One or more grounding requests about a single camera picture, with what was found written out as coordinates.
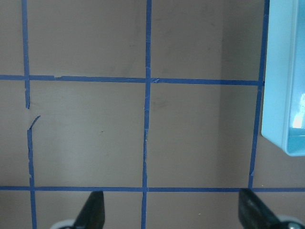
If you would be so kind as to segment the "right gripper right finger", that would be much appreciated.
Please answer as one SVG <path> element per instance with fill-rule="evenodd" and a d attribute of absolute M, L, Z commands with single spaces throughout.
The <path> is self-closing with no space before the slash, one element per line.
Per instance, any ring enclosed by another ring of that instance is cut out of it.
<path fill-rule="evenodd" d="M 244 229 L 285 229 L 286 224 L 251 190 L 239 191 L 238 218 Z"/>

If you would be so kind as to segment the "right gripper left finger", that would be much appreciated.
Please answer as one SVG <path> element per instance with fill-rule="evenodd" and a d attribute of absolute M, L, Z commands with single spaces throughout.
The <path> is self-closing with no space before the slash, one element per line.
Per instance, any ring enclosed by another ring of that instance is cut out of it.
<path fill-rule="evenodd" d="M 79 215 L 73 229 L 102 229 L 105 223 L 104 195 L 102 191 L 92 192 Z"/>

